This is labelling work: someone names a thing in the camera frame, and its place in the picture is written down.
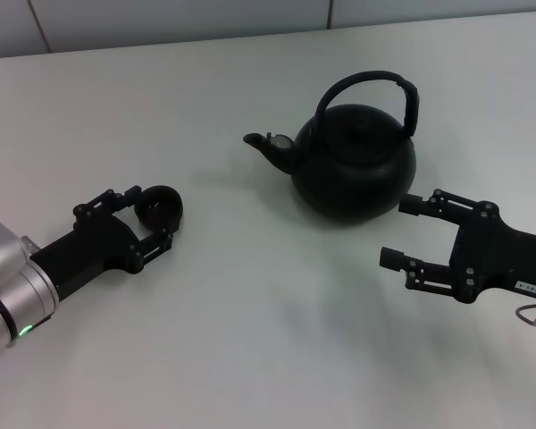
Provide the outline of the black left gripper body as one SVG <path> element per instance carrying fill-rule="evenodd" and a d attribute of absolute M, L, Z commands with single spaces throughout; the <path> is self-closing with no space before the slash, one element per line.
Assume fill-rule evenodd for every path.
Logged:
<path fill-rule="evenodd" d="M 80 206 L 73 230 L 34 254 L 30 260 L 47 275 L 63 301 L 110 270 L 136 274 L 144 268 L 140 240 L 115 217 L 117 210 Z"/>

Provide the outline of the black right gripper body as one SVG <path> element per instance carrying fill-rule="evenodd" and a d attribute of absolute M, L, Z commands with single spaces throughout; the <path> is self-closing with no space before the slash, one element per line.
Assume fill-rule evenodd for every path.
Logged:
<path fill-rule="evenodd" d="M 454 298 L 471 304 L 497 288 L 536 299 L 536 235 L 509 227 L 490 202 L 453 212 L 459 226 L 449 259 Z"/>

